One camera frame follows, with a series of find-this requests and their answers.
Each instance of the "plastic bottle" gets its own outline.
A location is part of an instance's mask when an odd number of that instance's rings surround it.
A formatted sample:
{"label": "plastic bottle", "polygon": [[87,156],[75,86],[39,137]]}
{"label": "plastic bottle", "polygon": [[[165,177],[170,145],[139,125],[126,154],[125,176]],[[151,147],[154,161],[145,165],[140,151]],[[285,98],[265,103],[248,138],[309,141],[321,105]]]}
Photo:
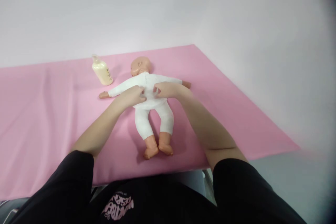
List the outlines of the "plastic bottle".
{"label": "plastic bottle", "polygon": [[113,79],[111,77],[107,64],[104,61],[100,60],[96,54],[92,55],[92,59],[93,59],[92,69],[96,73],[100,82],[105,86],[111,85]]}

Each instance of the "bottle cap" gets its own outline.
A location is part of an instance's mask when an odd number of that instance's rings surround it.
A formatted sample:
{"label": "bottle cap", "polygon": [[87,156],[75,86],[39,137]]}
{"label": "bottle cap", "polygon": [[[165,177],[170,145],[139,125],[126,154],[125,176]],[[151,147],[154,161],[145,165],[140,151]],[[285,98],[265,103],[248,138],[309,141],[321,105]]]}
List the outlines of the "bottle cap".
{"label": "bottle cap", "polygon": [[94,63],[99,63],[100,61],[97,54],[92,54],[92,59]]}

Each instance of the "pink sheet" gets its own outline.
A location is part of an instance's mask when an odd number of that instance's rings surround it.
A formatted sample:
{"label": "pink sheet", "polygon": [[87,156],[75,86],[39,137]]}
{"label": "pink sheet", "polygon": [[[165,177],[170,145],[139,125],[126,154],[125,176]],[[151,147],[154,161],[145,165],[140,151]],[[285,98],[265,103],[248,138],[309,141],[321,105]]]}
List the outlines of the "pink sheet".
{"label": "pink sheet", "polygon": [[[102,86],[81,59],[0,69],[0,200],[28,197],[43,186],[71,145],[111,99],[98,94],[130,77],[130,63],[148,56],[153,73],[192,82],[192,91],[227,128],[248,159],[299,149],[195,46],[103,57],[114,82]],[[208,166],[181,105],[168,100],[175,116],[174,156],[142,157],[143,140],[129,108],[117,122],[94,166],[94,185],[132,177]],[[155,134],[160,120],[149,114]]]}

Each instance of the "white onesie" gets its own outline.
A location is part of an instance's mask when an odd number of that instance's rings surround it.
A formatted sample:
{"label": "white onesie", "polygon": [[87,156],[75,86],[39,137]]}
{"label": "white onesie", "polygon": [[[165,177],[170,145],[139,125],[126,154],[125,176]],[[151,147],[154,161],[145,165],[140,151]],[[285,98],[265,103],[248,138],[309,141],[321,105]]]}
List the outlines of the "white onesie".
{"label": "white onesie", "polygon": [[164,81],[182,84],[182,81],[176,78],[143,72],[124,81],[108,92],[109,96],[113,97],[120,95],[126,89],[135,85],[145,88],[144,96],[147,97],[147,101],[133,106],[135,108],[135,125],[143,140],[153,135],[152,127],[148,121],[148,114],[152,109],[155,109],[161,118],[160,132],[173,133],[174,115],[167,103],[167,99],[155,98],[156,93],[153,93],[154,85]]}

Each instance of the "black shirt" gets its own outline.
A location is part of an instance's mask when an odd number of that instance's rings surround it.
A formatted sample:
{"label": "black shirt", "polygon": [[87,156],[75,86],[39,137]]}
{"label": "black shirt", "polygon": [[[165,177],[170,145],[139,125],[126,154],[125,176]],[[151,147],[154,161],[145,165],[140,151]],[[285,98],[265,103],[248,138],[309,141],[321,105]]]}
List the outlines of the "black shirt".
{"label": "black shirt", "polygon": [[112,182],[90,202],[93,157],[73,151],[11,223],[305,223],[244,161],[218,162],[213,177],[218,207],[164,175]]}

